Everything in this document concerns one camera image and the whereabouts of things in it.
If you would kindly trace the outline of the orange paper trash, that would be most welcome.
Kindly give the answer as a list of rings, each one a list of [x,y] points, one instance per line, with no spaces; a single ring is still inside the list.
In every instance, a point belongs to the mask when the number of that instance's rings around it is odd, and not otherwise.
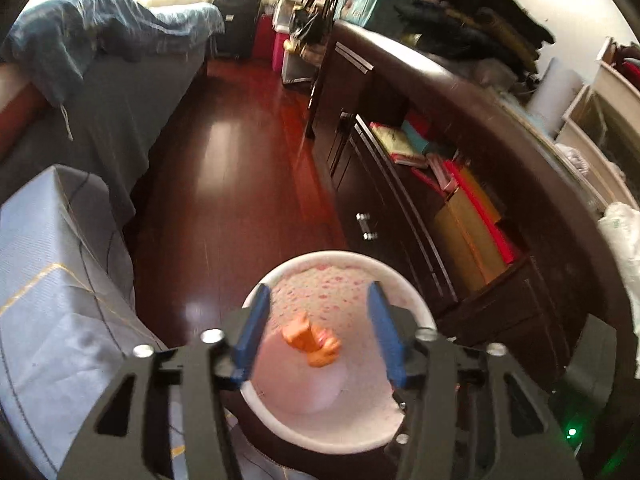
[[[333,330],[312,322],[306,312],[283,326],[281,336],[290,347],[306,356],[311,367],[329,366],[341,353],[340,338]]]

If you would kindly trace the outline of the white pink-lined trash bin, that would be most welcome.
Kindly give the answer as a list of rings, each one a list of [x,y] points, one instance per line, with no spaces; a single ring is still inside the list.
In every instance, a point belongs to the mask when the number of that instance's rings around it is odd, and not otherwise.
[[[419,325],[434,326],[426,302],[401,274],[356,252],[312,252],[262,279],[270,315],[241,392],[286,442],[347,455],[382,448],[397,431],[404,415],[368,315],[372,283]]]

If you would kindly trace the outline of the books on cabinet shelf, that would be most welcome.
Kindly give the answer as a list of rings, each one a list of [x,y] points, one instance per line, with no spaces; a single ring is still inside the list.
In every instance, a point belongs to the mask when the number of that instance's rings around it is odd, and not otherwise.
[[[460,160],[427,140],[428,125],[416,114],[396,128],[370,122],[370,131],[391,162],[408,169],[413,203],[427,215],[439,255],[462,295],[495,281],[518,260],[518,248],[501,229],[502,215]]]

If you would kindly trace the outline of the dark wooden cabinet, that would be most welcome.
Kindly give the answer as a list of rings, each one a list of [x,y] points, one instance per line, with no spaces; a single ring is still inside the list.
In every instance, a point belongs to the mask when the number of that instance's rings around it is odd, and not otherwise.
[[[505,344],[550,385],[598,318],[615,330],[616,378],[634,378],[630,302],[596,214],[494,96],[338,22],[307,132],[349,246],[404,274],[442,333]]]

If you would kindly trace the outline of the blue quilted table cover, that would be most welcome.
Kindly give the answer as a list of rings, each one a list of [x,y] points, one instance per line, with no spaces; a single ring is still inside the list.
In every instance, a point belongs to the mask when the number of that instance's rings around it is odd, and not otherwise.
[[[240,312],[168,349],[134,310],[105,183],[44,170],[1,208],[6,479],[291,479],[221,405]]]

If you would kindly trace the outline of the bed with dark sheet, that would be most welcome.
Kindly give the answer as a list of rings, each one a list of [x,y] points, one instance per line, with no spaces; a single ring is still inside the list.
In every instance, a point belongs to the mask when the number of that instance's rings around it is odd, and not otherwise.
[[[98,56],[64,108],[43,112],[1,157],[2,202],[63,165],[100,177],[124,226],[136,213],[130,193],[149,168],[149,152],[204,61],[204,46],[135,63]]]

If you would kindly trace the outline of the pile of dark clothes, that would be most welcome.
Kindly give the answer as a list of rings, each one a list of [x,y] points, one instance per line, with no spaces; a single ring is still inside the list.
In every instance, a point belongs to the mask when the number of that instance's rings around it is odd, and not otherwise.
[[[538,73],[555,38],[515,0],[410,0],[394,9],[416,50],[454,62],[496,60],[519,80]]]

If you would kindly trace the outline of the black suitcase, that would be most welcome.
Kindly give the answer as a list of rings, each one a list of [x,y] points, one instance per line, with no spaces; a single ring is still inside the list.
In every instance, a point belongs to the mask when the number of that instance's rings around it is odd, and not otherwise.
[[[262,0],[214,0],[213,5],[224,19],[224,31],[214,39],[216,58],[249,58]]]

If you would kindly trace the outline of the blue duvet on bed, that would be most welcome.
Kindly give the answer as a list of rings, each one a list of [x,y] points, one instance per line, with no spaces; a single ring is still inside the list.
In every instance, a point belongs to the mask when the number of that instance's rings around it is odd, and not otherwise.
[[[18,16],[1,58],[60,107],[84,85],[100,52],[138,62],[189,52],[222,32],[224,18],[207,2],[147,8],[137,0],[48,0]]]

